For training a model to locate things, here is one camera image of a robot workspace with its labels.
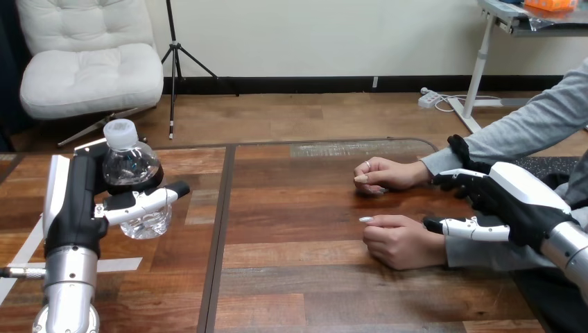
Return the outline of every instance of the orange box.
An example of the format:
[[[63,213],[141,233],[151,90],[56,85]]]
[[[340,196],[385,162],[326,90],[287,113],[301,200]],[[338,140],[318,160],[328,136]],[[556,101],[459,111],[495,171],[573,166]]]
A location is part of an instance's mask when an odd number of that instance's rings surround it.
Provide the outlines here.
[[[558,10],[573,10],[578,5],[578,0],[525,0],[527,6],[541,8],[555,12]]]

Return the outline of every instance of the robotic hand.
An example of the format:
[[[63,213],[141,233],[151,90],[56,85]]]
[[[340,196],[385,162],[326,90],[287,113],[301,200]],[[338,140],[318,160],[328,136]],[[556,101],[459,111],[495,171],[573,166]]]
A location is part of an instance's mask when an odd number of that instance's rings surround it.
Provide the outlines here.
[[[78,147],[71,160],[52,157],[43,212],[46,268],[0,268],[3,278],[44,278],[46,305],[33,332],[98,333],[92,301],[100,239],[110,225],[150,214],[189,193],[188,184],[176,182],[95,204],[94,196],[106,190],[101,171],[106,151],[103,139]]]
[[[588,303],[588,234],[570,207],[547,185],[519,166],[497,162],[488,175],[465,169],[445,171],[433,183],[458,188],[480,215],[469,219],[426,217],[424,227],[477,241],[511,241],[550,259],[577,284]]]

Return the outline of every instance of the white armchair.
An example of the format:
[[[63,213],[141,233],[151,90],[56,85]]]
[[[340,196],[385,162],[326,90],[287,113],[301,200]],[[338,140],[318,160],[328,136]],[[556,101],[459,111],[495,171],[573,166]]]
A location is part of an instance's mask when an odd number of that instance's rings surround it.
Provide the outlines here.
[[[144,0],[17,0],[17,5],[33,54],[21,83],[25,111],[35,119],[112,112],[58,146],[157,104],[163,69]]]

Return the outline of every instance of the water bottle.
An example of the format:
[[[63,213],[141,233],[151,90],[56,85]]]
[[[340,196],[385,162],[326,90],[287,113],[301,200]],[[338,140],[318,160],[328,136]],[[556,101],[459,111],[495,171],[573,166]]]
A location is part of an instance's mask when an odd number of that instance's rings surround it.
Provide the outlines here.
[[[109,151],[104,158],[103,175],[108,192],[139,193],[165,185],[164,172],[157,154],[139,141],[135,124],[128,119],[113,120],[104,126]],[[124,234],[133,239],[150,239],[167,231],[171,221],[171,204],[139,219],[121,223]]]

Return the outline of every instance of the wooden table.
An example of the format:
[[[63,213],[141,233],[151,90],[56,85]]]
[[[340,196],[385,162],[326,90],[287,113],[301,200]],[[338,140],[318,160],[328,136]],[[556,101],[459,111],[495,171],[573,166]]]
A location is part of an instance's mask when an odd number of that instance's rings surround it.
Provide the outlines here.
[[[187,181],[192,193],[173,204],[164,237],[134,240],[120,228],[108,230],[101,259],[142,260],[136,271],[98,274],[100,332],[196,331],[225,149],[158,153],[166,179]],[[49,161],[48,155],[26,156],[0,185],[0,266],[12,261],[39,220]],[[31,262],[43,261],[39,244]],[[42,281],[19,280],[0,306],[0,332],[31,332],[42,299]]]
[[[136,271],[98,274],[101,332],[543,332],[506,274],[399,272],[367,253],[359,217],[471,214],[432,188],[355,194],[352,169],[363,160],[432,152],[418,140],[160,151],[166,174],[193,191],[163,237],[109,231],[102,259],[143,259]],[[48,166],[48,156],[27,156],[0,185],[0,266],[38,220]],[[32,261],[42,260],[37,249]],[[40,288],[17,282],[0,332],[30,331]]]

